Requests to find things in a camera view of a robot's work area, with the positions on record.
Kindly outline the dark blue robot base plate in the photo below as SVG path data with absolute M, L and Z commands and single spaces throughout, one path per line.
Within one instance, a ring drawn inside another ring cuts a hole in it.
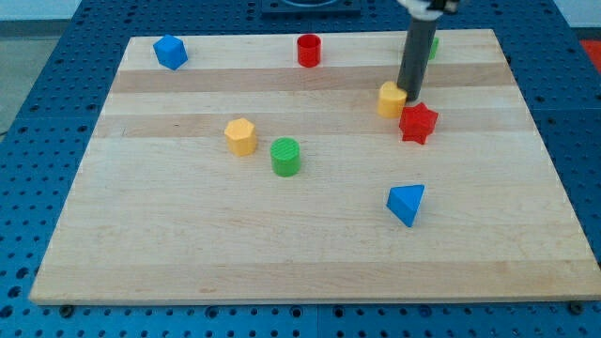
M 261 14 L 273 15 L 313 15 L 351 14 L 362 11 L 362 0 L 261 0 Z

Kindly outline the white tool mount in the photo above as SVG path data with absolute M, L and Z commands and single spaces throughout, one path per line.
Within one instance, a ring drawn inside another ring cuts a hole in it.
M 443 14 L 455 14 L 459 0 L 397 0 L 413 19 L 437 20 Z

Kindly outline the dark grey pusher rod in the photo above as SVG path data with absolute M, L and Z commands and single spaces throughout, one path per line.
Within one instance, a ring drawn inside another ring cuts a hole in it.
M 419 98 L 437 26 L 437 20 L 410 21 L 397 77 L 397 86 L 407 93 L 407 101 Z

